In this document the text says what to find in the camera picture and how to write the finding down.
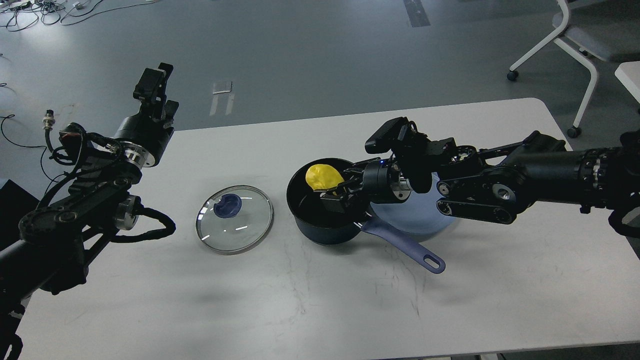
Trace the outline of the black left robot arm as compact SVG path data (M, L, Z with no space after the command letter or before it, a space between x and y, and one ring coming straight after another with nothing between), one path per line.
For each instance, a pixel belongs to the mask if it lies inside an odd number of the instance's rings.
M130 194L142 169L160 163L174 134L179 103L166 94L173 70L168 63L144 69L133 91L139 110L114 137L74 122L60 132L72 169L19 219L17 239L1 251L3 360L22 353L18 326L34 292L55 296L85 284L89 265L110 243L159 240L176 231L169 215Z

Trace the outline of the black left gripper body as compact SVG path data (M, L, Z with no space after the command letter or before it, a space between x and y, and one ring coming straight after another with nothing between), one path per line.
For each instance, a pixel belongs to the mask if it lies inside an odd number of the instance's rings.
M163 130L163 105L142 105L126 117L114 138L124 146L126 161L137 167L154 167L162 159L174 127Z

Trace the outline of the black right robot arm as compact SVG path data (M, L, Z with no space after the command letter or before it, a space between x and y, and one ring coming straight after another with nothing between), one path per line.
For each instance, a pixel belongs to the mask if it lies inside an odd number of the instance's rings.
M566 143L533 131L510 145L477 149L455 139L434 141L406 117L386 121L366 142L369 154L389 158L355 162L345 170L313 165L307 185L323 206L349 219L365 219L368 203L404 203L411 192L425 194L435 184L442 215L511 224L536 202L579 205L611 211L617 233L637 239L639 228L626 216L639 208L639 132L625 132L620 146L568 151Z

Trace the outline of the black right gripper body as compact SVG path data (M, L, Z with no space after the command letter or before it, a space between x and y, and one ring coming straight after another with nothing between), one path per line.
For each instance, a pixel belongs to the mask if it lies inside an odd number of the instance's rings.
M350 171L355 181L353 193L374 204L402 204L409 200L412 189L397 162L372 158L355 162Z

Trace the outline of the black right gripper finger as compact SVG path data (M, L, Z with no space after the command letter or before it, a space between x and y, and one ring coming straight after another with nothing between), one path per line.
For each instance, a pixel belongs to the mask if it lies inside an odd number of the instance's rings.
M327 211L336 214L363 215L368 210L368 198L356 182L320 189L320 200Z
M365 168L369 163L370 161L354 162L353 164L348 165L344 170L340 170L339 173L347 183L362 183Z

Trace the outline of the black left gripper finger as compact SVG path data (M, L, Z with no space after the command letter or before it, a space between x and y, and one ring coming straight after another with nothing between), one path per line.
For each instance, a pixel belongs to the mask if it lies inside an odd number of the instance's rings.
M167 100L162 107L162 129L169 132L170 128L173 128L175 121L175 114L178 111L179 102L174 100Z
M146 68L134 87L133 98L144 106L164 105L167 101L166 86L174 66L160 63L156 68Z

